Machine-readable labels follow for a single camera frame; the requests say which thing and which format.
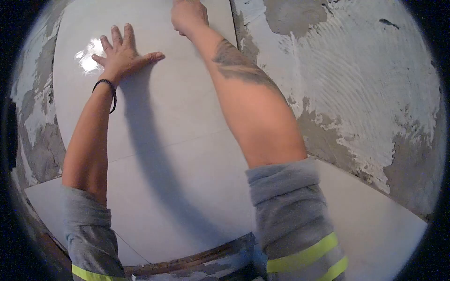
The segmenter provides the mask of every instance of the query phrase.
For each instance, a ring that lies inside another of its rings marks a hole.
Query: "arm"
[[[305,159],[296,119],[277,85],[207,25],[206,8],[199,1],[174,0],[172,22],[198,48],[249,167]]]
[[[116,26],[112,27],[111,33],[113,46],[105,35],[100,38],[107,57],[92,56],[93,60],[105,68],[99,80],[108,79],[117,87],[123,77],[163,58],[160,52],[145,56],[137,54],[130,24],[125,25],[124,39]],[[88,192],[104,207],[108,171],[106,140],[112,100],[109,86],[100,83],[76,124],[67,148],[63,171],[63,185]]]
[[[347,259],[313,159],[276,84],[208,26],[199,0],[174,0],[172,23],[198,48],[249,167],[259,243],[271,280],[343,280]]]
[[[101,36],[107,57],[92,56],[105,69],[99,80],[108,79],[117,87],[121,78],[163,58],[159,52],[137,54],[130,24],[125,25],[124,38],[116,26],[111,34],[112,46]],[[106,209],[106,141],[112,100],[109,85],[98,84],[81,113],[64,159],[64,233],[76,281],[126,280],[111,229],[111,212]]]

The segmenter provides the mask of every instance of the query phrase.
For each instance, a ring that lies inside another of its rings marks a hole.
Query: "forearm tattoo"
[[[216,56],[212,61],[218,64],[219,72],[226,79],[237,78],[244,82],[265,85],[281,94],[272,79],[239,52],[227,39],[223,39],[218,44]]]

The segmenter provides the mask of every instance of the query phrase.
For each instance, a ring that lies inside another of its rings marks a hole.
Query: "wristband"
[[[116,88],[114,87],[114,84],[109,81],[108,79],[100,79],[94,86],[94,88],[92,89],[92,92],[94,92],[95,88],[97,87],[98,84],[100,83],[106,83],[109,85],[109,88],[111,89],[111,93],[112,93],[112,98],[114,99],[114,106],[112,107],[112,110],[110,111],[109,114],[111,114],[115,109],[116,109],[116,104],[117,104],[117,95],[116,95]]]

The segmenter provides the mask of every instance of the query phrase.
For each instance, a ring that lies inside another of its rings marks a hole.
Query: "white tile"
[[[207,0],[204,4],[211,26],[236,44],[230,3]],[[141,53],[162,51],[166,59],[123,81],[117,90],[108,132],[109,161],[145,151],[144,144],[155,137],[165,146],[227,128],[202,59],[193,44],[173,30],[171,6],[167,0],[78,0],[65,9],[55,51],[54,96],[66,147],[101,73],[97,68],[86,72],[76,54],[102,34],[110,38],[113,24],[123,29],[126,22],[134,27]],[[145,129],[149,122],[154,131]]]
[[[63,231],[64,217],[61,205],[63,196],[61,178],[27,188],[25,189],[25,193],[48,230],[67,248],[67,241]],[[119,249],[119,259],[123,266],[148,264],[145,259],[139,256],[119,236],[117,236],[117,246]]]
[[[234,240],[252,230],[246,168],[229,130],[110,163],[112,227],[151,263]]]
[[[392,280],[427,224],[357,177],[323,161],[316,163],[331,219],[349,258],[347,279]]]

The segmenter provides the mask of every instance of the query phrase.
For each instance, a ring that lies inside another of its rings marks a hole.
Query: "wrist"
[[[189,40],[194,41],[197,37],[201,36],[205,31],[209,29],[211,28],[208,25],[204,24],[196,26],[195,28],[188,31],[185,35]]]
[[[111,83],[114,85],[114,87],[117,89],[117,87],[119,86],[120,83],[120,75],[118,73],[114,73],[114,72],[109,72],[109,71],[105,71],[102,73],[102,75],[99,76],[98,80],[101,79],[107,79],[109,81],[111,81]]]

